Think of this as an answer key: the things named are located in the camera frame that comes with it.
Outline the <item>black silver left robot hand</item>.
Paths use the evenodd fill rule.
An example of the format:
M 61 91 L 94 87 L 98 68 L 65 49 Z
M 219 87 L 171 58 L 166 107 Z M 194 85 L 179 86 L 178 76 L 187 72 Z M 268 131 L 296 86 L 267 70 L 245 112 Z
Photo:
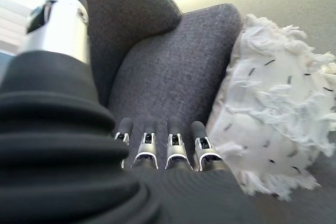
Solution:
M 219 158 L 131 169 L 89 65 L 86 0 L 46 0 L 1 80 L 1 223 L 261 223 Z

